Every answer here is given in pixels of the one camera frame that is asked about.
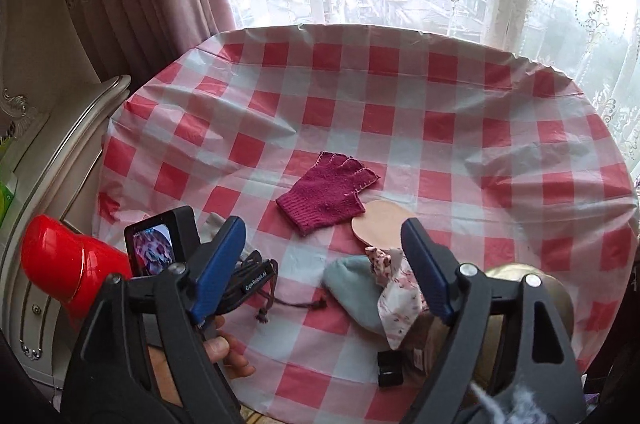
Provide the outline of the person's left hand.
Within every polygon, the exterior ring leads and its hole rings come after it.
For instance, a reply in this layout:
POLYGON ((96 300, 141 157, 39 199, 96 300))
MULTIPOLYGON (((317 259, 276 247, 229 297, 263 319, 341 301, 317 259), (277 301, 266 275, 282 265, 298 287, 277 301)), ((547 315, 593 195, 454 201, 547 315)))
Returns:
POLYGON ((156 381, 157 390, 162 399, 177 407, 183 406, 183 397, 195 399, 202 396, 201 388, 196 388, 197 381, 204 381, 205 374, 215 373, 216 364, 222 365, 222 372, 228 381, 235 378, 248 378, 256 369, 240 352, 240 342, 224 328, 224 317, 216 315, 213 327, 216 335, 200 340, 193 332, 186 340, 187 352, 178 352, 178 346, 166 350, 149 345, 148 349, 151 369, 156 381))

